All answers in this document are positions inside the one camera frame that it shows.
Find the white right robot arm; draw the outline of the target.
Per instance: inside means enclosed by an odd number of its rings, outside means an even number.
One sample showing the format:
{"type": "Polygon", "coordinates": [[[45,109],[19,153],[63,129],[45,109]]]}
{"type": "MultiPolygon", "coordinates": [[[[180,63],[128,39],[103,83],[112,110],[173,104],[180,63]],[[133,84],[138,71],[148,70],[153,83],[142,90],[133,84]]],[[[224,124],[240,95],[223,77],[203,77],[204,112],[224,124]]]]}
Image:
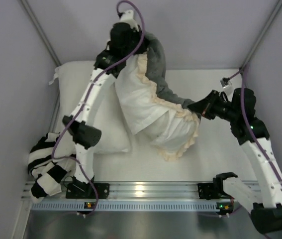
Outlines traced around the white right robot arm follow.
{"type": "Polygon", "coordinates": [[[266,235],[282,231],[282,173],[273,154],[270,134],[255,116],[256,96],[251,89],[237,88],[229,100],[225,92],[211,91],[204,99],[189,105],[191,112],[208,120],[219,117],[230,129],[249,159],[260,187],[253,191],[233,172],[213,178],[211,194],[204,199],[227,196],[235,199],[250,214],[256,230],[266,235]]]}

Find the grey pillowcase with cream frill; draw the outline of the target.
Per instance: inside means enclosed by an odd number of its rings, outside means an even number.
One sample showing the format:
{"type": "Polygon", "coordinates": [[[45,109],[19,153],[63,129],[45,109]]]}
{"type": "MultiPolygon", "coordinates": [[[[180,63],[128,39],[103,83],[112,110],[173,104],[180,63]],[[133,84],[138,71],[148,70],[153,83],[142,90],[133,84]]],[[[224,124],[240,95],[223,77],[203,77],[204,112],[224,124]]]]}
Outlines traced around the grey pillowcase with cream frill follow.
{"type": "MultiPolygon", "coordinates": [[[[188,110],[190,113],[197,115],[198,122],[200,125],[200,118],[201,118],[200,114],[190,111],[187,108],[188,105],[194,103],[193,100],[179,97],[168,86],[168,83],[166,81],[166,59],[165,59],[165,53],[162,44],[160,43],[158,38],[156,38],[151,33],[146,33],[145,38],[149,40],[149,46],[147,51],[144,52],[143,54],[137,54],[131,56],[126,61],[126,67],[124,69],[132,71],[135,68],[137,68],[139,71],[144,72],[149,80],[157,84],[156,94],[159,98],[171,103],[175,103],[177,105],[181,105],[182,109],[188,110]]],[[[158,149],[155,146],[152,147],[156,148],[158,153],[166,161],[175,161],[179,159],[186,152],[184,151],[183,154],[176,156],[175,154],[167,154],[165,152],[162,152],[160,149],[158,149]]]]}

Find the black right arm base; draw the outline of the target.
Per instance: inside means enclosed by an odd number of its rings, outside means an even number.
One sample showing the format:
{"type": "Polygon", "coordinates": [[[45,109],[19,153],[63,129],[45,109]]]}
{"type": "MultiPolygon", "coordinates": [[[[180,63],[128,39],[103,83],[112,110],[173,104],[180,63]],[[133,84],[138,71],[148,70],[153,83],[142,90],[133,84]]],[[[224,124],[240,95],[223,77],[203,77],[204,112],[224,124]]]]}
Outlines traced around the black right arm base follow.
{"type": "Polygon", "coordinates": [[[230,199],[231,197],[225,193],[221,193],[213,183],[198,183],[198,196],[204,200],[214,199],[230,199]]]}

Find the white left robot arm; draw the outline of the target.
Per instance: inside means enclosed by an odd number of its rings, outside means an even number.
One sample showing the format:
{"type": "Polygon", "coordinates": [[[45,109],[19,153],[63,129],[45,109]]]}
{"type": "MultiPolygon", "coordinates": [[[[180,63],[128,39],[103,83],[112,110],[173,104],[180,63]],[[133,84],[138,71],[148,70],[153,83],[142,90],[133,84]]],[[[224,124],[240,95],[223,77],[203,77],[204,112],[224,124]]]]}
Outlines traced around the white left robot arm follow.
{"type": "Polygon", "coordinates": [[[93,126],[96,113],[106,92],[126,66],[132,55],[146,51],[145,27],[128,22],[113,25],[106,48],[98,54],[91,79],[78,105],[62,119],[72,136],[76,149],[75,182],[83,185],[94,177],[94,147],[101,138],[101,130],[93,126]]]}

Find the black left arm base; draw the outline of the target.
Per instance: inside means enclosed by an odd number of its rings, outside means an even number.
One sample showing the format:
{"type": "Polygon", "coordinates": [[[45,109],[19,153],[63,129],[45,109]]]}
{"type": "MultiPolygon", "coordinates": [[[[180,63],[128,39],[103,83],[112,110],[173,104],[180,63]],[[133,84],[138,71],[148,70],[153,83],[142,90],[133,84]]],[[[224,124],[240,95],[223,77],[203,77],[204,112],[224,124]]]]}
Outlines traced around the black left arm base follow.
{"type": "MultiPolygon", "coordinates": [[[[92,178],[92,183],[95,187],[99,199],[107,199],[109,196],[110,184],[95,183],[92,178]]],[[[67,199],[96,199],[96,193],[90,183],[84,183],[73,177],[71,183],[66,189],[67,199]]]]}

